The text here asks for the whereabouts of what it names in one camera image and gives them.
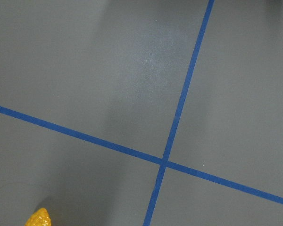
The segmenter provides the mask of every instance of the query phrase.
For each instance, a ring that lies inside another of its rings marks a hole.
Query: painted floor
[[[283,226],[283,0],[0,0],[0,226]]]

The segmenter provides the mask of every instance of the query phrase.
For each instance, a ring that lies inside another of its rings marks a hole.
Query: blue tape line
[[[30,122],[30,123],[33,123],[33,124],[38,125],[38,126],[42,126],[42,127],[54,130],[54,131],[59,132],[59,133],[69,135],[69,136],[72,136],[72,137],[75,137],[75,138],[78,138],[78,139],[81,139],[81,140],[85,140],[85,141],[88,141],[88,142],[96,144],[96,145],[107,147],[109,149],[112,149],[112,150],[115,150],[115,151],[118,151],[118,152],[121,152],[121,153],[125,153],[125,154],[131,155],[131,156],[134,156],[134,157],[137,157],[137,158],[140,158],[140,159],[144,159],[144,160],[156,163],[156,164],[161,164],[161,162],[162,162],[161,158],[155,157],[153,155],[146,154],[146,153],[143,153],[143,152],[139,152],[139,151],[136,151],[136,150],[128,148],[128,147],[124,147],[124,146],[121,146],[121,145],[118,145],[118,144],[115,144],[115,143],[112,143],[112,142],[109,142],[109,141],[106,141],[106,140],[103,140],[103,139],[100,139],[100,138],[97,138],[97,137],[93,137],[93,136],[75,131],[73,129],[68,129],[66,127],[59,126],[57,124],[41,120],[41,119],[32,117],[30,115],[27,115],[27,114],[16,112],[16,111],[10,110],[10,109],[2,107],[2,106],[0,106],[0,113],[5,114],[5,115],[9,115],[11,117],[21,119],[21,120],[24,120],[24,121],[27,121],[27,122]]]
[[[172,149],[172,146],[173,146],[176,131],[177,131],[177,128],[178,128],[179,120],[180,120],[180,117],[181,117],[181,114],[182,114],[182,111],[183,111],[184,102],[185,102],[185,99],[187,97],[188,89],[189,89],[189,86],[190,86],[190,82],[192,80],[192,76],[193,76],[194,68],[195,68],[195,65],[196,65],[197,57],[198,57],[198,54],[199,54],[199,50],[200,50],[200,47],[201,47],[201,43],[202,43],[202,40],[203,40],[205,30],[206,30],[206,27],[207,27],[207,24],[208,24],[208,19],[209,19],[210,13],[212,11],[213,4],[214,4],[214,0],[209,0],[205,15],[204,15],[203,20],[202,20],[200,31],[199,31],[199,34],[198,34],[198,37],[197,37],[197,40],[196,40],[196,44],[195,44],[195,47],[194,47],[194,51],[193,51],[193,54],[192,54],[192,57],[191,57],[189,69],[188,69],[188,72],[187,72],[187,75],[186,75],[186,78],[185,78],[185,81],[184,81],[184,84],[183,84],[183,89],[182,89],[182,92],[181,92],[181,95],[180,95],[180,98],[179,98],[179,101],[178,101],[178,105],[177,105],[177,109],[176,109],[175,116],[174,116],[174,119],[173,119],[172,127],[170,129],[169,137],[168,137],[168,140],[166,142],[166,147],[165,147],[164,155],[163,155],[163,158],[162,158],[162,164],[160,165],[158,173],[157,173],[156,183],[155,183],[155,186],[154,186],[151,198],[150,198],[150,202],[149,202],[148,209],[147,209],[147,212],[146,212],[146,216],[145,216],[145,219],[144,219],[144,222],[143,222],[143,226],[149,226],[150,223],[151,223],[151,220],[152,220],[153,212],[154,212],[154,209],[155,209],[155,205],[156,205],[156,202],[157,202],[157,198],[158,198],[158,195],[159,195],[161,184],[162,184],[164,174],[165,174],[165,171],[166,171],[166,164],[167,164],[169,157],[170,157],[170,153],[171,153],[171,149]]]
[[[242,185],[242,184],[238,184],[238,183],[235,183],[235,182],[230,181],[230,180],[219,178],[219,177],[216,177],[214,175],[198,171],[196,169],[194,170],[192,168],[189,168],[189,167],[186,167],[186,166],[183,166],[183,165],[179,165],[179,164],[171,162],[171,161],[169,161],[167,163],[167,167],[174,169],[174,170],[177,170],[177,171],[180,171],[180,172],[183,172],[183,173],[193,175],[193,176],[198,177],[198,178],[202,178],[202,179],[205,179],[205,180],[226,186],[226,187],[230,187],[230,188],[242,191],[242,192],[246,192],[248,194],[252,194],[252,195],[273,201],[273,202],[283,204],[283,198],[282,197],[279,197],[279,196],[276,196],[276,195],[273,195],[273,194],[270,194],[270,193],[267,193],[267,192],[263,192],[263,191],[260,191],[260,190],[257,190],[255,188],[251,188],[251,187],[248,187],[248,186],[245,186],[245,185]]]
[[[144,159],[144,160],[152,162],[152,163],[166,165],[166,167],[168,167],[168,168],[171,168],[171,169],[183,172],[183,173],[187,173],[187,174],[190,174],[190,175],[193,175],[195,177],[199,177],[199,178],[211,181],[211,182],[215,182],[215,183],[218,183],[220,185],[224,185],[224,186],[227,186],[227,187],[239,190],[239,191],[243,191],[243,192],[246,192],[246,193],[249,193],[249,194],[252,194],[252,195],[273,201],[273,202],[283,204],[283,198],[282,197],[279,197],[279,196],[276,196],[276,195],[273,195],[273,194],[269,194],[269,193],[257,190],[255,188],[247,187],[247,186],[235,183],[233,181],[222,179],[222,178],[210,175],[210,174],[205,173],[205,172],[194,170],[192,168],[189,168],[189,167],[186,167],[186,166],[183,166],[183,165],[171,162],[171,161],[168,161],[167,163],[165,163],[165,162],[163,163],[162,160],[158,157],[155,157],[155,156],[152,156],[152,155],[149,155],[149,154],[145,154],[145,153],[142,153],[142,152],[121,146],[121,145],[117,145],[117,144],[111,143],[109,141],[102,140],[102,139],[99,139],[99,138],[96,138],[96,137],[93,137],[93,136],[90,136],[90,135],[87,135],[87,134],[84,134],[84,133],[81,133],[81,132],[77,132],[75,130],[68,129],[68,128],[65,128],[65,127],[62,127],[62,126],[59,126],[59,125],[38,119],[38,118],[34,118],[32,116],[16,112],[16,111],[10,110],[10,109],[5,108],[5,107],[0,106],[0,113],[14,117],[14,118],[17,118],[17,119],[21,119],[21,120],[24,120],[24,121],[27,121],[27,122],[30,122],[30,123],[33,123],[35,125],[39,125],[39,126],[42,126],[42,127],[45,127],[45,128],[66,134],[66,135],[69,135],[69,136],[72,136],[72,137],[75,137],[75,138],[78,138],[78,139],[81,139],[81,140],[85,140],[85,141],[91,142],[93,144],[97,144],[97,145],[100,145],[100,146],[103,146],[103,147],[107,147],[109,149],[119,151],[119,152],[131,155],[131,156],[134,156],[134,157],[138,157],[140,159]],[[161,176],[164,175],[164,171],[166,170],[166,168],[161,167],[161,168],[159,168],[159,170],[163,170],[163,172],[158,173],[159,177],[157,177],[156,183],[158,185],[159,184],[160,185],[156,186],[156,188],[160,188],[161,183],[162,183]],[[158,195],[158,192],[159,192],[159,189],[156,189],[156,190],[153,191],[153,193],[155,193],[157,195]]]

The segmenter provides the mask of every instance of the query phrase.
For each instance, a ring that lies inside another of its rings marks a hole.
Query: blue tape
[[[167,164],[169,157],[170,157],[170,153],[171,153],[171,149],[172,149],[172,146],[173,146],[176,131],[177,131],[177,128],[178,128],[178,124],[179,124],[179,121],[180,121],[180,117],[181,117],[181,114],[183,112],[184,102],[185,102],[185,99],[187,97],[188,89],[189,89],[189,86],[190,86],[190,83],[191,83],[191,80],[192,80],[192,76],[193,76],[194,68],[195,68],[195,65],[196,65],[197,57],[198,57],[198,54],[199,54],[199,50],[200,50],[200,47],[201,47],[201,43],[202,43],[202,40],[203,40],[205,30],[206,30],[206,27],[207,27],[207,24],[208,24],[208,19],[209,19],[209,16],[211,14],[211,11],[212,11],[213,4],[214,4],[214,0],[209,0],[206,12],[205,12],[203,20],[202,20],[200,31],[199,31],[199,34],[198,34],[198,37],[197,37],[197,40],[196,40],[196,44],[195,44],[195,47],[194,47],[194,51],[193,51],[193,54],[192,54],[192,57],[191,57],[189,69],[188,69],[188,72],[187,72],[187,75],[186,75],[186,78],[185,78],[185,81],[184,81],[184,84],[183,84],[183,89],[182,89],[182,92],[181,92],[181,95],[180,95],[180,98],[179,98],[179,101],[178,101],[178,105],[177,105],[177,109],[176,109],[175,116],[174,116],[174,119],[173,119],[172,127],[170,129],[169,137],[168,137],[168,140],[166,142],[166,147],[165,147],[164,155],[163,155],[163,158],[162,158],[162,164],[160,165],[158,173],[157,173],[156,183],[155,183],[155,186],[154,186],[151,198],[150,198],[150,202],[149,202],[148,209],[147,209],[147,212],[146,212],[146,216],[145,216],[145,219],[144,219],[144,222],[143,222],[143,226],[149,226],[150,223],[151,223],[151,220],[152,220],[153,212],[154,212],[154,209],[155,209],[155,205],[156,205],[156,202],[157,202],[157,198],[158,198],[158,195],[159,195],[161,184],[162,184],[164,174],[165,174],[165,171],[166,171],[166,164]]]
[[[118,152],[122,152],[122,153],[125,153],[125,154],[128,154],[128,155],[134,156],[134,157],[138,157],[140,159],[144,159],[144,160],[152,162],[152,163],[162,165],[162,167],[160,167],[159,171],[158,171],[158,177],[157,177],[157,181],[156,181],[157,186],[155,186],[156,189],[154,189],[153,194],[152,194],[154,196],[158,196],[159,188],[161,187],[161,183],[162,183],[162,176],[165,173],[166,167],[168,167],[168,168],[171,168],[171,169],[183,172],[183,173],[193,175],[193,176],[198,177],[198,178],[202,178],[202,179],[205,179],[205,180],[208,180],[208,181],[220,184],[220,185],[224,185],[226,187],[230,187],[230,188],[233,188],[233,189],[236,189],[236,190],[239,190],[239,191],[242,191],[242,192],[246,192],[246,193],[249,193],[249,194],[252,194],[252,195],[273,201],[273,202],[283,204],[283,198],[282,197],[279,197],[279,196],[276,196],[276,195],[273,195],[273,194],[270,194],[270,193],[266,193],[266,192],[257,190],[255,188],[247,187],[247,186],[235,183],[235,182],[230,181],[230,180],[219,178],[219,177],[210,175],[208,173],[198,171],[196,169],[194,170],[192,168],[189,168],[189,167],[186,167],[186,166],[183,166],[183,165],[171,162],[171,161],[168,161],[166,163],[166,162],[163,162],[162,159],[160,159],[158,157],[155,157],[155,156],[152,156],[152,155],[149,155],[149,154],[146,154],[146,153],[142,153],[142,152],[139,152],[139,151],[136,151],[136,150],[133,150],[133,149],[121,146],[121,145],[117,145],[117,144],[111,143],[109,141],[99,139],[99,138],[96,138],[96,137],[93,137],[93,136],[90,136],[90,135],[87,135],[87,134],[84,134],[84,133],[81,133],[81,132],[78,132],[78,131],[75,131],[75,130],[72,130],[72,129],[68,129],[68,128],[65,128],[65,127],[53,124],[51,122],[47,122],[47,121],[29,116],[29,115],[26,115],[26,114],[23,114],[23,113],[19,113],[19,112],[10,110],[10,109],[5,108],[5,107],[0,106],[0,113],[14,117],[14,118],[17,118],[17,119],[20,119],[20,120],[30,122],[30,123],[38,125],[38,126],[45,127],[45,128],[48,128],[48,129],[51,129],[51,130],[54,130],[54,131],[57,131],[57,132],[60,132],[60,133],[66,134],[66,135],[69,135],[69,136],[72,136],[72,137],[75,137],[75,138],[78,138],[78,139],[81,139],[81,140],[85,140],[85,141],[91,142],[93,144],[97,144],[97,145],[100,145],[100,146],[103,146],[103,147],[107,147],[109,149],[112,149],[112,150],[115,150],[115,151],[118,151]],[[154,207],[155,207],[155,203],[153,203],[153,202],[155,202],[155,201],[156,201],[155,199],[151,199],[150,200],[151,203],[149,204],[153,208],[153,210],[154,210]]]
[[[128,147],[124,147],[124,146],[121,146],[121,145],[118,145],[118,144],[115,144],[115,143],[112,143],[112,142],[109,142],[109,141],[106,141],[106,140],[103,140],[103,139],[100,139],[100,138],[97,138],[97,137],[93,137],[93,136],[75,131],[73,129],[68,129],[66,127],[59,126],[57,124],[41,120],[41,119],[32,117],[30,115],[27,115],[27,114],[16,112],[16,111],[10,110],[10,109],[5,108],[5,107],[0,106],[0,113],[5,114],[5,115],[9,115],[11,117],[21,119],[21,120],[24,120],[24,121],[27,121],[27,122],[30,122],[30,123],[33,123],[33,124],[38,125],[38,126],[42,126],[42,127],[54,130],[54,131],[59,132],[59,133],[63,133],[63,134],[78,138],[80,140],[85,140],[85,141],[88,141],[88,142],[96,144],[96,145],[107,147],[109,149],[112,149],[112,150],[115,150],[115,151],[118,151],[118,152],[121,152],[121,153],[125,153],[125,154],[131,155],[131,156],[134,156],[134,157],[137,157],[137,158],[140,158],[140,159],[144,159],[144,160],[156,163],[156,164],[161,164],[161,162],[162,162],[161,158],[155,157],[153,155],[146,154],[146,153],[143,153],[143,152],[139,152],[139,151],[136,151],[136,150],[128,148]]]
[[[267,192],[263,192],[263,191],[260,191],[260,190],[257,190],[255,188],[251,188],[251,187],[248,187],[248,186],[245,186],[245,185],[242,185],[242,184],[238,184],[238,183],[235,183],[235,182],[230,181],[230,180],[219,178],[219,177],[216,177],[214,175],[198,171],[196,169],[194,170],[192,168],[189,168],[189,167],[186,167],[186,166],[183,166],[183,165],[179,165],[179,164],[171,162],[171,161],[169,161],[167,163],[167,167],[174,169],[174,170],[177,170],[177,171],[180,171],[180,172],[183,172],[183,173],[193,175],[193,176],[198,177],[198,178],[202,178],[202,179],[205,179],[205,180],[226,186],[226,187],[230,187],[230,188],[242,191],[242,192],[246,192],[248,194],[252,194],[252,195],[273,201],[273,202],[283,204],[283,198],[282,197],[279,197],[279,196],[276,196],[276,195],[273,195],[273,194],[270,194],[270,193],[267,193]]]

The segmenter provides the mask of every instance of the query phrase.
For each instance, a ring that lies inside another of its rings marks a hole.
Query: yellow toy
[[[51,226],[51,219],[45,208],[39,209],[27,221],[25,226]]]

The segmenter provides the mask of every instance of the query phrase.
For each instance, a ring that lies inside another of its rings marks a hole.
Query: yellow object
[[[51,226],[47,210],[45,208],[39,209],[28,219],[25,226]]]

